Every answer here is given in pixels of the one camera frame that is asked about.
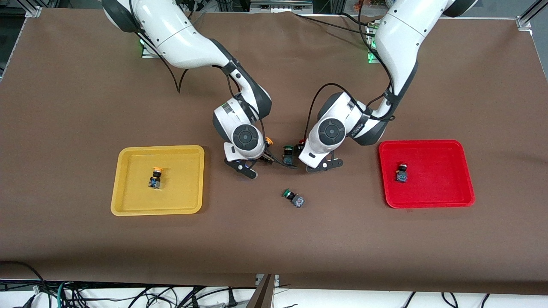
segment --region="wire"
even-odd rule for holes
[[[133,304],[135,304],[135,302],[138,300],[139,297],[143,296],[146,294],[146,292],[148,292],[151,288],[150,287],[147,287],[145,288],[143,291],[141,291],[141,293],[139,293],[136,297],[133,298],[132,302],[129,303],[129,306],[128,308],[131,308],[131,306],[133,306]]]
[[[324,6],[321,9],[319,9],[318,14],[321,14],[323,9],[326,8],[329,3],[331,3],[331,0],[327,0],[327,2],[324,4]]]
[[[453,298],[453,301],[455,302],[455,304],[453,305],[447,300],[447,298],[445,297],[445,292],[442,292],[443,301],[445,301],[447,305],[453,308],[459,308],[459,303],[456,301],[455,294],[453,294],[453,292],[449,292],[449,294],[451,294],[451,297]]]
[[[179,79],[179,85],[177,86],[177,93],[181,93],[181,84],[182,84],[182,79],[185,78],[185,75],[186,75],[186,72],[188,72],[189,69],[185,69],[185,71],[182,73],[181,75],[181,79]]]
[[[4,286],[4,289],[0,290],[1,291],[10,291],[10,290],[16,290],[16,289],[20,289],[20,288],[26,288],[26,287],[29,287],[29,286],[32,286],[32,284],[22,284],[20,286],[17,286],[17,287],[11,287],[11,288],[8,288],[8,284],[4,284],[4,283],[0,283],[0,286]]]
[[[322,21],[322,20],[317,20],[317,19],[314,19],[314,18],[310,18],[310,17],[308,17],[308,16],[302,16],[302,15],[298,15],[298,14],[297,14],[297,16],[298,16],[298,17],[301,17],[301,18],[304,18],[304,19],[308,19],[308,20],[312,20],[312,21],[318,22],[318,23],[320,23],[320,24],[328,25],[328,26],[331,26],[331,27],[343,29],[343,30],[346,30],[346,31],[354,32],[354,33],[359,33],[359,31],[356,31],[356,30],[349,29],[349,28],[345,28],[345,27],[341,27],[341,26],[334,25],[334,24],[330,24],[330,23],[328,23],[328,22],[325,22],[325,21]],[[366,35],[366,36],[375,36],[374,34],[371,34],[371,33],[366,33],[365,35]]]
[[[350,20],[352,20],[353,22],[355,22],[357,24],[360,24],[362,26],[367,26],[367,22],[359,22],[354,17],[352,17],[350,14],[347,14],[347,13],[344,13],[344,12],[341,12],[340,14],[342,16],[346,16],[346,17],[350,18]]]
[[[481,308],[485,308],[485,302],[487,301],[487,299],[489,298],[490,295],[491,295],[491,294],[487,293],[487,294],[483,297],[483,299],[482,299],[482,301],[481,301]]]
[[[284,167],[286,167],[286,168],[289,168],[289,169],[297,169],[298,167],[295,166],[295,165],[286,164],[286,163],[284,163],[283,161],[280,161],[280,160],[279,160],[279,159],[270,151],[269,147],[266,146],[268,143],[267,143],[267,141],[266,141],[265,125],[263,124],[262,119],[259,118],[259,112],[257,111],[257,109],[255,109],[255,107],[253,107],[250,103],[246,102],[245,100],[238,100],[238,99],[234,96],[234,92],[232,91],[232,85],[230,84],[230,79],[229,79],[228,76],[226,76],[226,81],[227,81],[228,84],[229,84],[229,90],[230,90],[230,94],[232,95],[232,98],[234,98],[234,99],[237,100],[237,101],[242,101],[242,102],[244,102],[245,104],[247,104],[247,106],[249,106],[249,107],[253,110],[253,112],[255,112],[255,114],[257,115],[257,118],[259,119],[259,122],[261,123],[262,137],[264,138],[264,144],[265,144],[265,152],[272,158],[272,160],[273,160],[275,163],[277,163],[277,164],[279,164],[279,165],[282,165],[282,166],[284,166]]]
[[[52,289],[50,289],[47,286],[47,284],[45,283],[44,278],[42,278],[42,276],[38,273],[38,271],[35,270],[34,267],[30,266],[27,263],[20,262],[20,261],[0,261],[0,265],[8,265],[8,264],[20,265],[20,266],[24,266],[24,267],[28,268],[29,270],[31,270],[36,275],[36,277],[38,277],[38,279],[40,279],[41,285],[44,287],[44,291],[46,293],[49,293],[49,294],[53,293]]]
[[[406,304],[402,306],[402,308],[409,307],[409,303],[411,303],[411,300],[413,299],[413,296],[415,296],[416,292],[411,292],[411,295],[407,298]]]
[[[250,287],[233,287],[233,288],[232,288],[232,287],[231,287],[230,289],[232,289],[232,290],[238,290],[238,289],[256,289],[256,288],[250,288]],[[210,295],[212,295],[212,294],[215,294],[215,293],[218,293],[218,292],[224,292],[224,291],[228,291],[228,290],[229,290],[229,288],[224,288],[224,289],[219,289],[219,290],[211,291],[211,292],[209,292],[209,293],[205,293],[205,294],[203,294],[203,295],[198,296],[195,300],[192,300],[191,303],[185,305],[184,307],[190,307],[190,305],[193,304],[193,303],[196,303],[196,304],[197,304],[199,299],[204,298],[204,297],[206,297],[206,296],[210,296]]]

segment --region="power cord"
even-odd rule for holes
[[[350,14],[347,14],[347,13],[340,13],[342,16],[345,16],[345,17],[348,17],[350,20],[352,20],[354,23],[356,24],[359,24],[359,25],[362,25],[362,26],[367,26],[367,22],[358,22],[354,17],[352,17]]]
[[[487,299],[489,298],[490,295],[491,295],[491,294],[487,293],[487,294],[483,297],[483,299],[482,299],[482,301],[481,301],[481,308],[485,308],[485,302],[487,301]]]
[[[407,301],[405,303],[405,305],[402,306],[402,308],[407,308],[409,307],[409,303],[411,303],[411,300],[413,299],[413,296],[415,296],[416,292],[411,292],[411,295],[407,298]]]
[[[50,295],[54,295],[55,294],[55,291],[53,288],[49,287],[44,278],[42,277],[42,275],[40,275],[38,273],[37,270],[35,270],[34,267],[30,266],[29,264],[27,263],[24,263],[24,262],[20,262],[20,261],[11,261],[11,260],[8,260],[8,261],[0,261],[0,266],[2,265],[19,265],[19,266],[23,266],[23,267],[26,267],[27,269],[31,270],[32,273],[34,273],[36,275],[36,277],[38,277],[38,279],[40,280],[39,283],[37,283],[37,285],[39,286],[39,288],[42,288],[42,289],[39,289],[41,292],[44,292],[46,294],[48,294],[48,296]]]
[[[204,298],[204,297],[206,297],[206,296],[210,296],[210,295],[215,294],[215,293],[218,293],[218,292],[224,292],[224,291],[228,291],[228,290],[238,290],[238,289],[255,289],[255,288],[250,288],[250,287],[230,287],[230,288],[224,288],[224,289],[219,289],[219,290],[211,291],[211,292],[209,292],[209,293],[205,293],[205,294],[203,294],[203,295],[198,296],[196,299],[192,299],[192,302],[191,302],[191,303],[186,304],[186,305],[184,305],[184,306],[182,306],[182,307],[184,307],[184,308],[190,308],[191,305],[192,305],[194,302],[198,303],[198,300],[199,300],[199,299],[202,299],[202,298]]]
[[[234,292],[232,288],[229,287],[229,305],[228,308],[236,307],[238,302],[234,299]]]
[[[443,298],[443,301],[446,302],[447,305],[451,306],[452,308],[459,308],[459,303],[456,301],[456,297],[455,297],[455,294],[453,294],[453,292],[449,292],[449,294],[451,294],[451,297],[453,298],[453,301],[455,302],[455,304],[451,304],[447,298],[445,297],[445,292],[442,292],[442,298]]]
[[[28,299],[28,301],[23,305],[22,308],[31,308],[32,302],[34,301],[34,298],[36,297],[36,294],[31,296],[31,298]]]

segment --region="green light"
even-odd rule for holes
[[[373,38],[373,39],[371,40],[371,47],[376,48],[375,38]],[[367,62],[371,64],[371,63],[373,63],[373,61],[375,61],[375,60],[376,60],[375,56],[374,56],[371,52],[368,52],[368,53],[367,53]]]

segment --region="table surface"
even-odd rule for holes
[[[270,93],[264,124],[278,155],[302,138],[321,85],[368,101],[388,83],[359,35],[291,13],[207,14],[196,27]],[[514,21],[440,20],[383,137],[460,141],[470,208],[389,208],[378,147],[352,140],[336,152],[342,168],[258,163],[258,178],[244,178],[224,165],[211,122],[230,97],[225,76],[191,70],[178,94],[163,64],[139,52],[100,10],[27,20],[0,85],[0,259],[50,280],[235,286],[273,272],[292,287],[548,293],[548,87]],[[123,148],[187,144],[206,152],[200,212],[112,215]],[[288,187],[303,208],[281,197]]]

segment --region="black cable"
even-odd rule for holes
[[[52,291],[52,289],[48,287],[48,285],[45,283],[44,278],[42,278],[42,276],[38,273],[38,271],[35,270],[34,267],[30,266],[29,264],[25,262],[20,262],[20,261],[0,261],[0,265],[8,265],[8,264],[20,265],[28,268],[36,275],[36,277],[38,277],[38,279],[40,279],[40,282],[42,283],[42,286],[44,287],[44,290],[46,291],[46,293],[50,292],[51,294],[54,294],[54,291]]]
[[[359,21],[357,21],[357,20],[356,20],[354,17],[352,17],[350,14],[347,14],[347,13],[344,13],[344,12],[342,12],[342,13],[340,13],[340,14],[341,14],[342,16],[346,16],[346,17],[350,18],[350,20],[352,20],[352,21],[353,21],[354,23],[356,23],[356,24],[359,24],[359,25],[362,25],[362,26],[367,26],[367,24],[368,24],[367,22],[359,22]]]
[[[193,295],[196,295],[198,292],[200,292],[201,290],[205,289],[205,287],[196,287],[196,288],[193,288],[192,291],[190,291],[186,296],[185,298],[182,299],[181,302],[179,302],[179,304],[177,305],[177,307],[175,308],[181,308],[188,300],[190,300],[192,298]]]
[[[233,287],[233,288],[232,288],[232,287],[231,287],[230,289],[232,289],[232,290],[238,290],[238,289],[256,289],[256,288],[250,288],[250,287]],[[215,293],[218,293],[218,292],[228,291],[228,290],[229,290],[229,288],[224,288],[224,289],[219,289],[219,290],[211,291],[211,292],[209,292],[209,293],[205,293],[205,294],[203,294],[203,295],[200,295],[200,296],[198,296],[198,297],[196,298],[196,303],[198,303],[198,300],[201,299],[201,298],[204,298],[204,297],[206,297],[206,296],[209,296],[209,295],[212,295],[212,294],[215,294]],[[185,305],[184,307],[185,307],[185,308],[190,307],[191,304],[192,304],[192,303],[187,304],[187,305]]]
[[[232,308],[232,307],[235,307],[237,305],[238,305],[238,302],[234,299],[234,292],[232,291],[232,288],[229,287],[229,305],[228,305],[228,308]]]
[[[491,294],[487,293],[487,294],[483,297],[483,299],[482,299],[482,301],[481,301],[481,308],[485,308],[485,302],[487,301],[487,299],[489,298],[490,295],[491,295]]]
[[[36,294],[31,296],[28,301],[23,305],[22,308],[31,308],[32,307],[32,302],[34,301],[34,298],[36,297]]]
[[[381,94],[379,96],[377,96],[376,98],[372,99],[370,102],[367,103],[367,107],[369,107],[369,105],[371,105],[372,103],[378,101],[379,99],[383,98],[384,94]]]
[[[232,85],[230,84],[230,79],[228,76],[226,76],[226,81],[228,82],[229,84],[229,90],[230,90],[230,94],[232,95],[232,98],[234,98],[235,100],[237,101],[240,101],[238,100],[235,96],[234,96],[234,92],[232,91]],[[255,114],[257,115],[257,118],[259,118],[259,112],[257,111],[257,109],[255,109],[255,107],[253,107],[250,103],[246,102],[245,100],[242,100],[245,104],[247,104],[248,107],[250,107],[253,112],[255,112]],[[297,169],[298,167],[295,166],[295,165],[290,165],[290,164],[286,164],[284,163],[283,161],[280,161],[269,149],[269,147],[267,147],[266,145],[268,144],[267,141],[266,141],[266,133],[265,133],[265,125],[263,124],[262,122],[262,119],[259,118],[259,122],[261,123],[261,130],[262,130],[262,137],[264,138],[264,144],[265,144],[265,152],[272,158],[272,160],[279,164],[279,165],[282,165],[286,168],[289,168],[289,169]]]
[[[449,294],[451,294],[451,297],[453,298],[453,301],[455,301],[455,304],[453,305],[447,300],[447,298],[445,297],[445,292],[442,292],[443,301],[445,301],[447,305],[453,308],[459,308],[459,303],[456,301],[455,294],[453,294],[453,292],[449,292]]]
[[[179,85],[177,86],[177,93],[181,93],[181,84],[182,84],[182,79],[185,78],[185,75],[186,75],[186,72],[188,72],[189,69],[185,69],[185,71],[182,73],[181,75],[181,79],[179,79]]]
[[[318,22],[318,23],[320,23],[320,24],[328,25],[328,26],[331,26],[331,27],[343,29],[343,30],[346,30],[346,31],[354,32],[354,33],[359,33],[359,31],[356,31],[356,30],[353,30],[353,29],[349,29],[349,28],[345,28],[345,27],[338,26],[338,25],[334,25],[334,24],[330,24],[330,23],[325,22],[325,21],[322,21],[322,20],[317,20],[317,19],[310,18],[310,17],[307,17],[307,16],[302,16],[302,15],[299,15],[299,14],[297,14],[297,16],[298,16],[298,17],[301,17],[301,18],[304,18],[304,19],[308,19],[308,20],[312,20],[312,21]],[[371,34],[371,33],[366,33],[366,35],[367,35],[367,36],[375,36],[374,34]]]
[[[10,291],[10,290],[16,290],[16,289],[19,289],[19,288],[30,287],[30,286],[32,286],[32,284],[26,283],[26,284],[22,284],[22,285],[17,286],[17,287],[8,288],[8,284],[7,284],[7,283],[6,283],[6,284],[0,283],[0,286],[4,286],[4,289],[0,290],[0,292],[2,292],[2,291]]]
[[[409,307],[409,303],[411,303],[411,300],[413,299],[413,296],[415,296],[416,292],[411,292],[411,295],[407,298],[406,304],[402,306],[402,308]]]
[[[150,287],[147,287],[145,288],[143,291],[141,291],[141,293],[139,293],[139,295],[137,295],[136,297],[133,298],[132,302],[129,303],[129,306],[128,308],[131,308],[133,306],[133,304],[135,304],[135,302],[139,299],[139,297],[145,295],[151,288]]]

